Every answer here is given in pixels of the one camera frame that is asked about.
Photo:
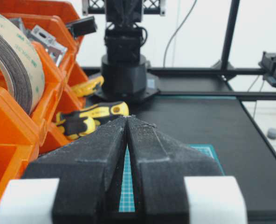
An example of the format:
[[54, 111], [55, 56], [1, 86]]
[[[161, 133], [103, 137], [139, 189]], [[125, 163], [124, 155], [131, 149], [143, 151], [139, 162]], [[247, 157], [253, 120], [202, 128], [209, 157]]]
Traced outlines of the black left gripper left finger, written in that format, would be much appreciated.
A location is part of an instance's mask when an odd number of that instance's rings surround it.
[[55, 224], [102, 224], [118, 212], [126, 150], [126, 117], [28, 164], [24, 179], [59, 178]]

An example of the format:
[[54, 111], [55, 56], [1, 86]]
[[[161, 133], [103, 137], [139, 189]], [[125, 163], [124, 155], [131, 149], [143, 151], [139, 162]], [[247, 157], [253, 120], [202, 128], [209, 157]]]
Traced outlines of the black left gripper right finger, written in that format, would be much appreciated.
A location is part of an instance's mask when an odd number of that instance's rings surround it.
[[215, 159], [134, 116], [127, 118], [135, 210], [144, 224], [187, 224], [185, 176], [222, 176]]

